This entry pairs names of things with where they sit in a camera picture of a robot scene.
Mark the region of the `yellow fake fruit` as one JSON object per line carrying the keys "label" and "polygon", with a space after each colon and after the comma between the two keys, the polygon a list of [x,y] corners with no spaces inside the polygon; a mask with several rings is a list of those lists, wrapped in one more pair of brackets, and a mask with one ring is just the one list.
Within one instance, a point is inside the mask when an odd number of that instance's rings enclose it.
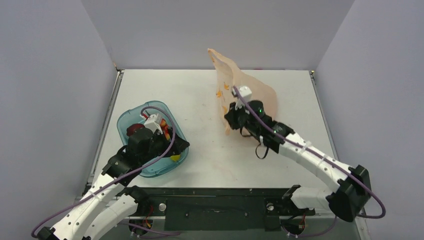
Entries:
{"label": "yellow fake fruit", "polygon": [[180,154],[172,155],[169,157],[173,162],[178,162],[181,159]]}

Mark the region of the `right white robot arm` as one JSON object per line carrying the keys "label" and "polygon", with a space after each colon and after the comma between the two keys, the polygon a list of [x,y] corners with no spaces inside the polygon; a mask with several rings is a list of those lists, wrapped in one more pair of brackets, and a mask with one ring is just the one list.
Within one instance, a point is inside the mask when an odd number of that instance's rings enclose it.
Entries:
{"label": "right white robot arm", "polygon": [[299,187],[282,199],[283,209],[326,209],[345,222],[362,217],[360,211],[372,197],[369,171],[352,167],[318,150],[291,127],[265,114],[259,100],[232,102],[224,119],[233,130],[246,130],[268,150],[289,158],[321,180],[328,190]]}

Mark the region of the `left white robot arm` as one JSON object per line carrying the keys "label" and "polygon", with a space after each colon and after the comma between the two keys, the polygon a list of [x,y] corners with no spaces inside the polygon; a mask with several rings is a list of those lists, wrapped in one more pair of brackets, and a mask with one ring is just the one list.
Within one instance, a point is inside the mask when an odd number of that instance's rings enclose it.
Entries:
{"label": "left white robot arm", "polygon": [[64,209],[67,213],[52,227],[36,226],[31,236],[38,240],[82,240],[86,231],[105,206],[140,174],[162,158],[180,155],[190,143],[168,128],[171,138],[159,130],[146,127],[129,136],[127,145],[121,147],[102,169],[83,198]]}

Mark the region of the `orange plastic bag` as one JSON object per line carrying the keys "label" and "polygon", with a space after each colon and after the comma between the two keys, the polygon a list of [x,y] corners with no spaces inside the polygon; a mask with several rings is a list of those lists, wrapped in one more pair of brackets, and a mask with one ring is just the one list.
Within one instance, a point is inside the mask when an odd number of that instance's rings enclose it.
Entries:
{"label": "orange plastic bag", "polygon": [[222,121],[225,134],[228,136],[231,128],[225,120],[224,115],[228,113],[230,103],[235,101],[232,95],[234,86],[247,86],[252,90],[252,100],[262,101],[264,111],[271,117],[276,117],[278,112],[278,98],[276,91],[259,79],[244,73],[230,58],[222,55],[216,50],[207,50],[216,71],[216,99],[218,105],[218,116]]}

